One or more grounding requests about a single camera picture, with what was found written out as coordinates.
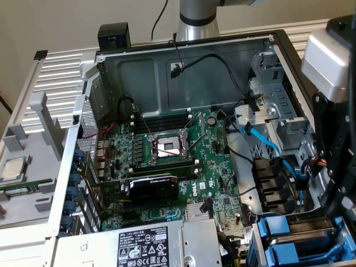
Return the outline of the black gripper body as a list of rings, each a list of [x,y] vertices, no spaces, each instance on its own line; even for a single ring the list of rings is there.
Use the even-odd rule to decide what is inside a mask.
[[[349,51],[349,115],[355,115],[355,15],[330,19],[327,33]]]

